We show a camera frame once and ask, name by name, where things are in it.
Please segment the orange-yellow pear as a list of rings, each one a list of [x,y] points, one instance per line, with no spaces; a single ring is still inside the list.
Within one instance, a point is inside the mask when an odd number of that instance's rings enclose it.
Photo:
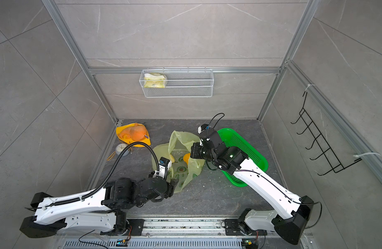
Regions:
[[[190,153],[187,153],[183,156],[183,161],[188,165],[190,159]]]

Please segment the yellow-green plastic bag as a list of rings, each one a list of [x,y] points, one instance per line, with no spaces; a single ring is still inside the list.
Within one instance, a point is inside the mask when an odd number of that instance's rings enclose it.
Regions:
[[[194,178],[199,176],[205,165],[203,159],[190,158],[188,165],[183,161],[183,156],[191,153],[191,147],[195,142],[200,142],[197,135],[189,132],[173,131],[168,143],[153,148],[158,159],[165,157],[172,162],[167,182],[172,179],[178,180],[174,190],[175,193],[181,192]]]

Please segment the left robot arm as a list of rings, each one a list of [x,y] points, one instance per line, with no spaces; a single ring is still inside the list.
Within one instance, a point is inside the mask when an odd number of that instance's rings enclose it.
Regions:
[[[173,196],[178,179],[157,176],[134,181],[120,178],[107,183],[94,195],[52,197],[37,193],[31,202],[35,213],[24,218],[20,231],[29,238],[47,238],[65,230],[91,229],[107,236],[130,231],[126,211],[147,202],[161,202]]]

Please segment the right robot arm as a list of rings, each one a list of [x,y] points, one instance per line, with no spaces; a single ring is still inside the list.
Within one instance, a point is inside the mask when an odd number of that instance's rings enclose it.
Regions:
[[[314,201],[292,193],[268,176],[267,160],[233,129],[215,131],[203,124],[198,128],[198,136],[200,141],[193,144],[191,158],[210,162],[241,180],[273,208],[271,211],[245,209],[238,219],[242,233],[274,231],[286,242],[297,245],[310,220]]]

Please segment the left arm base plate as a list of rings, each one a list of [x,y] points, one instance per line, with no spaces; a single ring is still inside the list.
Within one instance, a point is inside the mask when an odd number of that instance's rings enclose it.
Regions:
[[[102,236],[140,236],[144,227],[144,219],[130,219],[119,221],[113,227],[113,230],[108,232],[100,232]]]

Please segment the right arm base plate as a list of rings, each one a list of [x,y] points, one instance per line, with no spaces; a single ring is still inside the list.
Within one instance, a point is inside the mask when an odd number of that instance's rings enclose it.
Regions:
[[[245,222],[238,219],[224,219],[222,227],[227,236],[266,236],[266,230],[252,230]]]

